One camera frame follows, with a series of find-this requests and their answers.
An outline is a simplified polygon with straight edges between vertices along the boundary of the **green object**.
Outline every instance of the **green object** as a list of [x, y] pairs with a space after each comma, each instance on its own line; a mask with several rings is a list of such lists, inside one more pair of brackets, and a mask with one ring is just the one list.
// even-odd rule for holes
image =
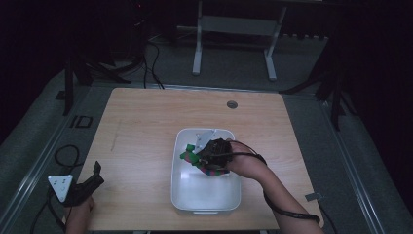
[[190, 163], [192, 166], [197, 167], [199, 170], [201, 170], [201, 172], [205, 173], [208, 176], [220, 176], [229, 173], [228, 170], [218, 171], [205, 169], [200, 163], [200, 157], [192, 152], [194, 149], [195, 145], [187, 144], [185, 152], [181, 153], [179, 155], [179, 158]]

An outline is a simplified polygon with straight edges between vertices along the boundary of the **white leg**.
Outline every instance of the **white leg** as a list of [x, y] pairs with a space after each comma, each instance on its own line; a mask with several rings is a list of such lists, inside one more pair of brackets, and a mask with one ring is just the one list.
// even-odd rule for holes
[[197, 27], [197, 48], [195, 49], [194, 57], [194, 67], [192, 68], [193, 75], [200, 75], [201, 73], [201, 59], [203, 56], [203, 45], [202, 45], [202, 13], [203, 1], [198, 1], [198, 27]]
[[277, 39], [279, 38], [279, 35], [280, 35], [280, 30], [282, 28], [282, 21], [285, 16], [285, 12], [286, 12], [286, 7], [282, 7], [279, 21], [274, 28], [274, 34], [273, 34], [273, 38], [271, 41], [271, 45], [268, 49], [264, 50], [264, 58], [265, 58], [265, 62], [267, 63], [268, 78], [271, 81], [275, 81], [277, 79], [276, 69], [274, 68], [274, 62], [273, 62], [273, 52], [274, 52], [274, 48], [276, 47]]

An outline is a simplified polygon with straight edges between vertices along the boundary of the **dark background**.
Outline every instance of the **dark background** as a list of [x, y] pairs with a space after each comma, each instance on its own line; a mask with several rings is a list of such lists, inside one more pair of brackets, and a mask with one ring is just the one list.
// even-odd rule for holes
[[[257, 3], [245, 1], [232, 14], [271, 18], [280, 7], [262, 1], [253, 12], [243, 11], [248, 4]], [[317, 35], [334, 42], [335, 54], [330, 56], [340, 58], [346, 67], [345, 90], [412, 213], [413, 4], [324, 1], [288, 5], [284, 36]], [[64, 68], [73, 48], [110, 64], [117, 53], [143, 50], [145, 36], [139, 33], [132, 37], [132, 48], [122, 43], [130, 36], [125, 31], [131, 23], [150, 22], [173, 43], [176, 25], [196, 25], [196, 9], [196, 1], [184, 0], [116, 1], [116, 5], [111, 1], [1, 1], [0, 142]], [[221, 10], [221, 1], [210, 1], [205, 8], [218, 15]]]

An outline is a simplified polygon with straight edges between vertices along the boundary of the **white device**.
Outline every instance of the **white device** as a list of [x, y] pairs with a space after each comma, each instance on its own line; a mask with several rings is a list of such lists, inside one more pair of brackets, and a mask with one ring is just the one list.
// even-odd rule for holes
[[49, 176], [48, 180], [60, 202], [64, 202], [72, 184], [73, 175]]
[[195, 144], [195, 149], [193, 152], [197, 154], [201, 150], [203, 150], [207, 146], [209, 141], [212, 140], [213, 137], [215, 137], [215, 134], [216, 134], [216, 129], [212, 129], [212, 130], [204, 132], [201, 135], [197, 135], [197, 143]]

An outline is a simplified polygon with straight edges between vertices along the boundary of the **gray carpet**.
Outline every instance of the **gray carpet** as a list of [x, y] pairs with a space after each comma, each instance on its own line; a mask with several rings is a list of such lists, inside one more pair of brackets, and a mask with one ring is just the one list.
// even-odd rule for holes
[[[253, 45], [253, 49], [248, 49], [231, 43], [227, 45], [228, 48], [216, 43], [206, 43], [201, 75], [193, 76], [191, 72], [195, 49], [192, 39], [190, 36], [184, 37], [177, 45], [169, 45], [160, 37], [152, 40], [160, 48], [155, 72], [167, 89], [176, 88], [175, 85], [264, 92], [287, 89], [308, 77], [325, 44], [325, 41], [316, 39], [299, 41], [295, 38], [281, 38], [274, 55], [279, 78], [272, 82], [267, 79], [263, 54], [258, 49], [262, 45]], [[156, 56], [155, 47], [149, 46], [147, 54], [148, 60], [153, 61]], [[125, 74], [124, 77], [132, 80], [132, 84], [120, 85], [109, 80], [95, 79], [92, 87], [76, 86], [76, 100], [79, 104], [67, 117], [61, 115], [63, 102], [55, 100], [57, 92], [63, 89], [63, 76], [59, 74], [51, 80], [0, 147], [2, 214], [13, 200], [19, 183], [50, 142], [56, 143], [50, 147], [52, 155], [61, 146], [75, 144], [81, 152], [80, 161], [85, 159], [111, 90], [120, 86], [142, 87], [142, 69]], [[153, 80], [149, 76], [148, 86], [157, 88], [150, 83], [153, 83]], [[359, 198], [344, 166], [342, 151], [334, 139], [335, 132], [325, 120], [325, 110], [321, 103], [312, 96], [316, 88], [317, 85], [314, 85], [297, 95], [284, 96], [284, 100], [313, 186], [324, 197], [319, 203], [331, 216], [338, 233], [370, 233], [371, 229], [360, 207]], [[70, 128], [75, 115], [93, 117], [91, 127]], [[404, 208], [360, 120], [347, 112], [347, 115], [340, 116], [340, 126], [342, 131], [339, 136], [345, 142], [376, 209], [376, 215], [381, 220], [382, 229], [376, 233], [413, 233], [413, 219]], [[70, 149], [62, 152], [66, 162], [70, 162], [72, 156], [73, 151]], [[47, 162], [45, 171], [22, 211], [18, 213], [10, 233], [29, 231], [32, 220], [46, 199], [47, 176], [60, 173], [61, 166], [53, 159]], [[74, 172], [75, 177], [78, 173], [79, 169]], [[55, 205], [61, 215], [61, 207], [59, 204]], [[324, 220], [325, 233], [334, 233], [326, 216]], [[50, 213], [43, 211], [36, 224], [35, 233], [61, 231]]]

